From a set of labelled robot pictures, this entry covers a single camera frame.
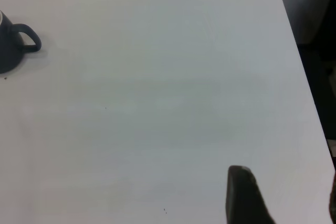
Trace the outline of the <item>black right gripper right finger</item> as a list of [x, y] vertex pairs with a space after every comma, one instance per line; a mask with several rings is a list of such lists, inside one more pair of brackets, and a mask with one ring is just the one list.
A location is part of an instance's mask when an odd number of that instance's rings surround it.
[[333, 224], [336, 224], [336, 178], [333, 179], [329, 200], [329, 214]]

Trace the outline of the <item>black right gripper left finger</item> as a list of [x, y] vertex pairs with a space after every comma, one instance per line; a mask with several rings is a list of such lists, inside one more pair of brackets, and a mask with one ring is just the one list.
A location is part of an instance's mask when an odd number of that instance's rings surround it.
[[228, 169], [225, 209], [229, 224], [274, 223], [255, 176], [246, 166]]

